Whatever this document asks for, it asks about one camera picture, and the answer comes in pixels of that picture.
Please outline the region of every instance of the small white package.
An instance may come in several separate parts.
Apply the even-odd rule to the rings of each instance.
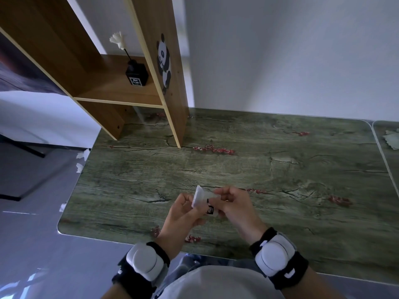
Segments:
[[[200,204],[206,203],[209,206],[206,214],[209,216],[216,217],[219,213],[218,210],[209,204],[209,198],[213,198],[213,197],[216,197],[219,199],[221,198],[221,196],[219,194],[214,194],[211,191],[208,191],[206,189],[201,188],[200,186],[197,186],[191,207],[194,208]]]

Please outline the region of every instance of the panda sticker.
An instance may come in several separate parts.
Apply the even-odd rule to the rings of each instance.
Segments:
[[[165,44],[164,34],[161,34],[161,41],[156,42],[156,48],[158,49],[158,57],[156,59],[158,63],[159,74],[162,75],[162,80],[164,82],[164,87],[162,93],[165,94],[167,88],[169,88],[170,77],[171,77],[171,64],[169,58],[169,50]]]

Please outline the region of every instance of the desk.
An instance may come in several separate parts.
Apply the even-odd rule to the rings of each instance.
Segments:
[[[144,123],[131,118],[117,142],[100,132],[61,233],[150,241],[180,192],[233,184],[314,270],[399,282],[399,199],[367,122],[192,108],[177,149],[166,118],[149,111]],[[234,152],[200,149],[206,145]],[[185,252],[250,257],[226,220],[209,219],[192,235],[201,241]]]

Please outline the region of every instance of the wooden shelf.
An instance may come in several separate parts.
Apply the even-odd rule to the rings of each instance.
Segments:
[[[101,57],[102,69],[89,72],[87,79],[78,86],[80,89],[74,94],[76,100],[163,108],[144,57],[132,57],[138,63],[146,65],[149,76],[143,87],[133,86],[127,79],[125,75],[127,56],[101,55]]]

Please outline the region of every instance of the tiled floor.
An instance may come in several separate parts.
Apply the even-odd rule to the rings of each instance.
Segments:
[[[99,298],[129,245],[60,235],[59,208],[76,184],[78,151],[38,149],[45,159],[0,143],[0,299]],[[399,287],[326,276],[347,298],[399,298]]]

